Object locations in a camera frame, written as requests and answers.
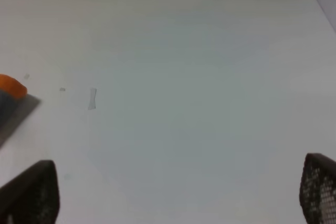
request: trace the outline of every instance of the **small speck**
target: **small speck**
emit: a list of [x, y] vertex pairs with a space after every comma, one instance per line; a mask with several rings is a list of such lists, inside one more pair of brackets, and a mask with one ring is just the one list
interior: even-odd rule
[[71, 174], [67, 173], [64, 175], [64, 180], [71, 180]]

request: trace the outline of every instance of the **small scrap of paper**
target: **small scrap of paper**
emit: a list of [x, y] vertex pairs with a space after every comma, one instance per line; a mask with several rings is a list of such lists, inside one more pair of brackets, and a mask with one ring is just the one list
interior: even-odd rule
[[97, 89], [91, 88], [90, 92], [91, 92], [91, 95], [90, 95], [89, 110], [94, 110], [96, 108], [96, 93], [97, 93]]

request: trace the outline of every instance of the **orange cap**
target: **orange cap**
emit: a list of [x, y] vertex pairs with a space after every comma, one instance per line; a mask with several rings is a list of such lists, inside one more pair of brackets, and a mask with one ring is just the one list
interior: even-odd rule
[[3, 90], [19, 100], [27, 94], [27, 88], [14, 78], [0, 74], [0, 90]]

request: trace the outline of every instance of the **white table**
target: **white table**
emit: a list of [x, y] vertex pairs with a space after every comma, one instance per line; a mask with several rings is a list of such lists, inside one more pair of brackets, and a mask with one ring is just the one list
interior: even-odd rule
[[0, 72], [42, 101], [0, 184], [53, 159], [58, 223], [305, 223], [305, 155], [336, 158], [316, 0], [0, 0]]

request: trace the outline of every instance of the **orange object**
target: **orange object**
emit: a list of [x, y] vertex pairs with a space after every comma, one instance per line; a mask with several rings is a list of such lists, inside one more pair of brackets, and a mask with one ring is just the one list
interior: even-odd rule
[[20, 100], [27, 94], [27, 88], [25, 86], [5, 74], [0, 74], [0, 90], [10, 94], [15, 100]]

